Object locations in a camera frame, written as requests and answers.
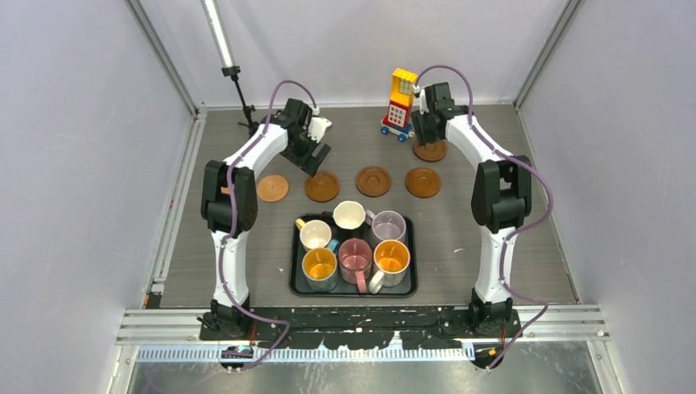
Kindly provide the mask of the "dark wooden coaster two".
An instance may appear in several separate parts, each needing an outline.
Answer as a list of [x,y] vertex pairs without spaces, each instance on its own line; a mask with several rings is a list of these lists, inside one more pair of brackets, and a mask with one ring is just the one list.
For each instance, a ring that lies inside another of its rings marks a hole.
[[440,140],[435,143],[419,145],[419,143],[415,141],[413,151],[418,159],[427,163],[436,163],[446,157],[447,142]]

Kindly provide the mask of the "dark wooden coaster one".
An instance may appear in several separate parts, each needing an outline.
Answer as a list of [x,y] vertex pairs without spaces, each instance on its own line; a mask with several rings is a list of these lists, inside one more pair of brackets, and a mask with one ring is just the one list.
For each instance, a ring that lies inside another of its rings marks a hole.
[[318,171],[309,176],[304,183],[306,196],[318,203],[333,200],[340,192],[340,182],[333,172]]

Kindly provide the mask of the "light woven coaster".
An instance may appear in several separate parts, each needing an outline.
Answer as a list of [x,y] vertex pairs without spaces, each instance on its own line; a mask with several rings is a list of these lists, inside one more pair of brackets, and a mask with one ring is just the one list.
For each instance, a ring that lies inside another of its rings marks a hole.
[[289,189],[289,181],[284,176],[273,174],[259,181],[257,196],[264,202],[277,202],[286,197]]

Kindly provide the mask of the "dark wooden coaster three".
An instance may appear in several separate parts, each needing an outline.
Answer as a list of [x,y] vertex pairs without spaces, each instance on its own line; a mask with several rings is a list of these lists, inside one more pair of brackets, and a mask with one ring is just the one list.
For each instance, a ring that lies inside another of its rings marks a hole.
[[442,183],[438,173],[430,167],[416,167],[405,176],[405,187],[417,198],[428,199],[435,196]]

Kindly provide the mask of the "dark wooden coaster four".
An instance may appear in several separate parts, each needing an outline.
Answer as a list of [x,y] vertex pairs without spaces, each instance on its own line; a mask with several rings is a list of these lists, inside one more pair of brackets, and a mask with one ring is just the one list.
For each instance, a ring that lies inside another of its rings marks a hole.
[[356,174],[355,185],[362,195],[376,198],[385,195],[390,190],[392,178],[385,168],[368,166]]

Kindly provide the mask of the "white cup black outside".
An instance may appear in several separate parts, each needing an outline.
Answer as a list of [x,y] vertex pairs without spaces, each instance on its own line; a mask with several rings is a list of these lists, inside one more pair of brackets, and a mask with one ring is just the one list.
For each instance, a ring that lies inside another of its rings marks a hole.
[[362,239],[365,218],[364,206],[351,200],[340,202],[331,214],[326,216],[333,237],[339,241]]

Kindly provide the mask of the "cream cup yellow handle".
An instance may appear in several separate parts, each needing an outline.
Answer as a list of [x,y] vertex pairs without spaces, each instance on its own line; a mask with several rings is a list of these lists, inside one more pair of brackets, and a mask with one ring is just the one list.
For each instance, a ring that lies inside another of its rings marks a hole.
[[300,231],[300,243],[305,251],[326,247],[332,240],[332,230],[322,220],[295,220],[295,226]]

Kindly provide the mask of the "lilac textured mug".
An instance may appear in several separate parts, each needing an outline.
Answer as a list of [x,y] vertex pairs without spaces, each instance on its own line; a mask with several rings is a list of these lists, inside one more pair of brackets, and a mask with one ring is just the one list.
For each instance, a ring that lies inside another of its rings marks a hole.
[[401,214],[390,210],[379,213],[366,210],[365,222],[370,225],[369,244],[373,248],[389,240],[405,243],[406,220]]

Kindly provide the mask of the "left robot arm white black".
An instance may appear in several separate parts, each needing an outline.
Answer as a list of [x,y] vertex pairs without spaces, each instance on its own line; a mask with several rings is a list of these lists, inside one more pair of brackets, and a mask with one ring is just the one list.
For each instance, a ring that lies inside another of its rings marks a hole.
[[210,310],[201,319],[206,328],[223,331],[233,340],[250,333],[254,318],[249,310],[246,250],[259,213],[256,176],[277,155],[315,175],[331,150],[322,143],[331,127],[319,109],[290,98],[282,110],[267,115],[237,152],[206,164],[201,217],[217,257]]

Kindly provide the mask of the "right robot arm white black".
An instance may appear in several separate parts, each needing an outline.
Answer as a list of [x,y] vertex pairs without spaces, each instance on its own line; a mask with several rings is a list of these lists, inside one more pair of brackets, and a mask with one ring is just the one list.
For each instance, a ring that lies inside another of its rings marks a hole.
[[503,149],[480,126],[465,105],[451,97],[448,83],[415,87],[419,109],[411,121],[419,144],[446,140],[458,148],[475,169],[471,212],[480,226],[482,246],[479,275],[465,312],[469,330],[489,337],[512,316],[513,300],[506,288],[516,230],[532,208],[530,161]]

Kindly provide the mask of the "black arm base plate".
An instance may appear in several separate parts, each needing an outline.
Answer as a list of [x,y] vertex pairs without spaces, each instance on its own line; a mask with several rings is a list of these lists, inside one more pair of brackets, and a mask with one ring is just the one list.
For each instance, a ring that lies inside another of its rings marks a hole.
[[198,318],[203,341],[244,341],[268,349],[382,350],[401,340],[407,350],[453,348],[459,339],[494,345],[520,332],[521,320],[510,318],[476,326],[463,306],[368,306],[258,308],[259,319],[235,312],[225,320],[212,312]]

